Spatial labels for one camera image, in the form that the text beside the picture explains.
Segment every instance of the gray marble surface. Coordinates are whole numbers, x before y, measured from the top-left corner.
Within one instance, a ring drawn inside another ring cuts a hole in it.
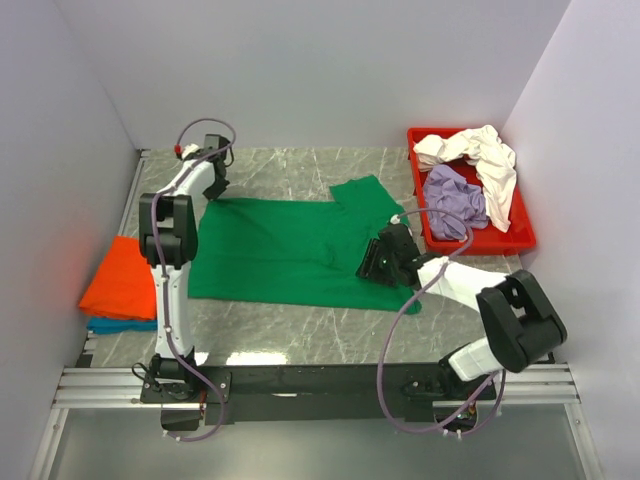
[[[144,160],[124,235],[138,233],[137,198],[165,186],[180,166],[168,150]],[[229,169],[225,196],[289,200],[331,200],[330,185],[374,174],[405,209],[416,208],[411,169],[404,148],[239,149]],[[206,207],[194,199],[196,218]],[[416,234],[418,216],[411,219]],[[520,268],[517,256],[464,257],[468,265],[497,272]],[[425,295],[423,309],[405,316],[394,334],[390,362],[437,361],[483,335],[479,315],[451,300]],[[392,312],[189,300],[196,360],[220,364],[332,364],[375,362],[394,318]],[[155,334],[126,332],[101,336],[93,367],[128,367],[148,362]]]

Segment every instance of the orange cloth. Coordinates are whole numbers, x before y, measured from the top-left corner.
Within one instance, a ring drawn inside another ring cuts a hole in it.
[[[151,267],[140,254],[138,240],[114,238],[78,308],[92,317],[155,320]]]

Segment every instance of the white wall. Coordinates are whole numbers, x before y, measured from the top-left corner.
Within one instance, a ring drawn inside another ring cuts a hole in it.
[[[573,0],[504,128],[608,478],[640,476],[640,2]]]
[[[0,478],[24,478],[133,147],[50,0],[0,0]]]
[[[157,148],[203,115],[230,120],[244,146],[500,127],[569,0],[56,3],[136,146]]]

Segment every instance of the red plastic bin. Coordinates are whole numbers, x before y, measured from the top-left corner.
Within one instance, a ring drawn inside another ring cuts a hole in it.
[[[418,155],[413,151],[413,147],[427,135],[435,134],[440,135],[442,138],[449,138],[462,130],[464,130],[464,128],[410,128],[407,131],[409,160],[411,161],[413,181],[416,186],[413,193],[418,199],[418,206],[420,208],[427,206],[422,186],[428,177],[428,173],[421,172],[418,168]],[[470,184],[482,185],[476,177],[476,168],[467,165],[464,158],[448,162],[447,165],[465,177]],[[506,233],[502,233],[494,227],[491,222],[489,222],[487,228],[482,230],[474,229],[473,244],[464,255],[516,255],[524,250],[535,247],[536,237],[518,185],[516,185],[513,192],[509,220],[511,221],[511,226]],[[429,219],[425,212],[420,212],[420,221],[422,222],[422,235],[424,236],[427,250],[448,255],[462,245],[463,242],[438,240],[434,238],[431,233],[431,228],[429,228]]]

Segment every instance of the green cloth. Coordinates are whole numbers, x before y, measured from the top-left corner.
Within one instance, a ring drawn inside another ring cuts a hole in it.
[[[331,187],[333,202],[229,198],[200,221],[189,296],[399,310],[412,295],[356,277],[368,242],[403,211],[374,176]],[[415,303],[408,313],[417,313]]]

